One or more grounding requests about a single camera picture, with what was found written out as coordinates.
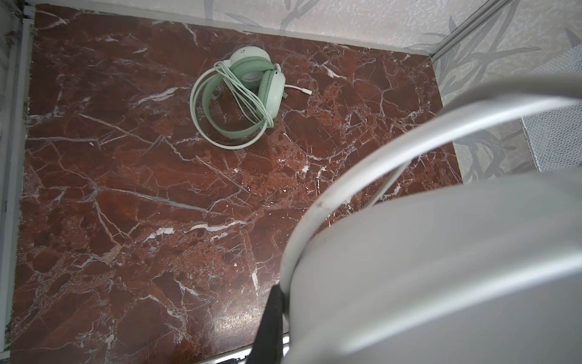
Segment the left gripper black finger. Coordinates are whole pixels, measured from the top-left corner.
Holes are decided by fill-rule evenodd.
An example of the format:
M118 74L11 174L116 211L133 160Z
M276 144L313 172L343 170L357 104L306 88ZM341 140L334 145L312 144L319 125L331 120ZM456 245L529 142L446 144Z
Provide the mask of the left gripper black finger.
M280 285L274 285L262 315L253 347L246 363L279 364L283 359L283 314L285 298Z

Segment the white headphones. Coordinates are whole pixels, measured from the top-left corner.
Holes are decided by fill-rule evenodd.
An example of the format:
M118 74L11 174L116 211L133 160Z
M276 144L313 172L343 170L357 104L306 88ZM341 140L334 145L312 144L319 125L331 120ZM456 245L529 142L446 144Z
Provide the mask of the white headphones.
M283 362L579 363L579 167L440 188L323 223L416 156L580 100L576 75L479 86L330 185L283 253Z

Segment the mint green headphones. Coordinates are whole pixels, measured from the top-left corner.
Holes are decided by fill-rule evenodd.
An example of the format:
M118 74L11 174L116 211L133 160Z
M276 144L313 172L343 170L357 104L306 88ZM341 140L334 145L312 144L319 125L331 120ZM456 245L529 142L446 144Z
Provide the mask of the mint green headphones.
M210 112L210 102L216 89L224 84L236 104L252 126L242 130L225 130L218 127ZM189 97L192 122L201 136L223 150L241 150L250 147L274 127L286 88L286 77L279 64L271 61L269 54L257 46L236 50L229 59L215 62L195 82ZM229 140L247 138L240 145L224 145L214 141L202 129L197 115L198 103L211 126Z

